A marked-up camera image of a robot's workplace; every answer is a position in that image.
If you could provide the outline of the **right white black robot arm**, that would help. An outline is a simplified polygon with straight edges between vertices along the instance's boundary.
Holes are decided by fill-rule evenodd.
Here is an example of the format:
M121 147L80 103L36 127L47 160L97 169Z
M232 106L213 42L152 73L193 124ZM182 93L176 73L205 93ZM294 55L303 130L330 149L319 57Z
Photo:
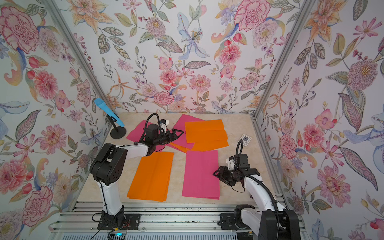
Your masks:
M221 214L218 226L222 230L251 230L259 240L301 239L298 215L278 202L246 154L228 158L213 176L230 187L241 183L256 204L237 205L232 214Z

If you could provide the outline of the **orange paper sheet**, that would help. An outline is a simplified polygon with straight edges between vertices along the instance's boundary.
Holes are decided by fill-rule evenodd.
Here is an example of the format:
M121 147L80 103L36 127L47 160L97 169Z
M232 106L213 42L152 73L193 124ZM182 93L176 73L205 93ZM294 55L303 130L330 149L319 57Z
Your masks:
M194 147L188 151L206 152L229 146L222 120L186 122L185 128L187 143L194 143Z
M142 157L127 193L129 199L167 200L174 153L159 152Z

